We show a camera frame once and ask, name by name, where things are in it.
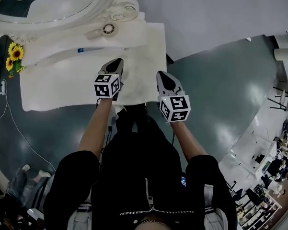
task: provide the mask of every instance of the dark green floor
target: dark green floor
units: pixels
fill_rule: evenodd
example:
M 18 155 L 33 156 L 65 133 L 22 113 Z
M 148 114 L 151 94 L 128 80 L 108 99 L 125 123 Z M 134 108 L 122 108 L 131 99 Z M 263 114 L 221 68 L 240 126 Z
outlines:
M 168 67 L 168 72 L 180 79 L 190 97 L 192 111 L 187 126 L 218 161 L 245 132 L 273 86 L 278 63 L 272 49 L 271 40 L 259 36 L 250 43 L 241 40 L 222 45 L 183 58 Z M 95 106 L 25 112 L 21 104 L 19 77 L 6 79 L 8 99 L 18 128 L 32 147 L 57 167 L 64 156 L 77 149 Z M 4 107 L 5 98 L 0 96 L 0 114 Z M 172 130 L 165 124 L 156 104 L 149 103 L 147 107 L 171 141 Z M 9 179 L 18 167 L 26 163 L 38 169 L 52 170 L 31 151 L 17 132 L 9 110 L 0 120 L 0 140 L 0 169 Z M 177 140 L 174 145 L 185 168 L 186 161 Z

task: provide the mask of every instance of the necklace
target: necklace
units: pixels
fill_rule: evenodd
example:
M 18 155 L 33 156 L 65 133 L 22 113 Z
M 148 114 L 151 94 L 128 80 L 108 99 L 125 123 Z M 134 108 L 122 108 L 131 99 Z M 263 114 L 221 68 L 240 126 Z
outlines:
M 162 224 L 162 225 L 165 225 L 166 227 L 168 227 L 169 230 L 172 230 L 172 228 L 165 222 L 161 221 L 161 220 L 152 220 L 152 219 L 146 219 L 146 220 L 143 220 L 141 221 L 138 226 L 144 224 L 145 222 L 154 222 L 154 223 L 159 223 L 159 224 Z

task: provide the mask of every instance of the fiducial marker cube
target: fiducial marker cube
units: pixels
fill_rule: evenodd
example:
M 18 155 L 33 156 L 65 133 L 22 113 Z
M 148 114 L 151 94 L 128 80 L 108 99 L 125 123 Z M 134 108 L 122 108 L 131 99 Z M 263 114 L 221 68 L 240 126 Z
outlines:
M 98 74 L 94 88 L 97 97 L 113 98 L 120 90 L 119 74 Z
M 161 97 L 160 110 L 170 123 L 185 121 L 191 112 L 191 105 L 188 95 Z

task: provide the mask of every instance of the zipper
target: zipper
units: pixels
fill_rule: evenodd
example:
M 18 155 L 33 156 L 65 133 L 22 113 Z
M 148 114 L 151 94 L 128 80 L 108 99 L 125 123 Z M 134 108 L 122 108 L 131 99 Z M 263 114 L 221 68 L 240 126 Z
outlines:
M 194 213 L 193 211 L 163 211 L 163 210 L 158 210 L 154 208 L 153 204 L 153 197 L 149 196 L 149 186 L 148 186 L 148 179 L 145 178 L 145 183 L 146 183 L 146 198 L 150 207 L 150 210 L 144 210 L 144 211 L 131 211 L 131 212 L 123 212 L 120 213 L 120 216 L 124 215 L 135 215 L 135 214 L 144 214 L 144 213 L 150 213 L 152 211 L 164 213 L 164 214 L 187 214 L 187 213 Z

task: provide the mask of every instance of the white cable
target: white cable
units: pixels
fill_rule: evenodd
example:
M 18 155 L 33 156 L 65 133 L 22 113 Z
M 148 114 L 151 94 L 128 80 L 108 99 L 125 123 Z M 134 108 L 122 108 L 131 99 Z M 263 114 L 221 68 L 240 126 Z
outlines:
M 6 82 L 5 79 L 3 79 L 3 81 L 5 81 L 5 84 L 6 84 L 6 91 L 5 91 L 5 93 L 4 93 L 4 95 L 5 95 L 5 97 L 6 97 L 6 106 L 5 106 L 5 109 L 4 109 L 4 113 L 1 115 L 0 119 L 1 119 L 1 118 L 3 117 L 3 115 L 5 114 L 6 108 L 7 108 L 7 106 L 8 106 L 9 109 L 10 109 L 12 121 L 13 121 L 13 123 L 15 124 L 16 129 L 18 130 L 19 134 L 21 134 L 22 137 L 25 139 L 25 141 L 28 143 L 28 145 L 29 145 L 29 147 L 31 148 L 31 150 L 32 150 L 38 157 L 42 158 L 44 161 L 46 161 L 47 163 L 49 163 L 49 164 L 52 166 L 52 168 L 54 169 L 54 171 L 57 171 L 57 170 L 55 169 L 55 167 L 52 165 L 52 163 L 50 163 L 48 160 L 46 160 L 46 159 L 43 158 L 41 155 L 39 155 L 36 151 L 34 151 L 34 149 L 33 149 L 32 146 L 30 145 L 30 143 L 29 143 L 29 141 L 27 140 L 27 138 L 21 133 L 21 131 L 20 131 L 19 128 L 17 127 L 16 122 L 15 122 L 14 117 L 13 117 L 13 114 L 12 114 L 12 110 L 11 110 L 10 104 L 9 104 L 9 102 L 8 102 L 8 96 L 7 96 L 7 93 L 8 93 L 8 84 L 7 84 L 7 82 Z

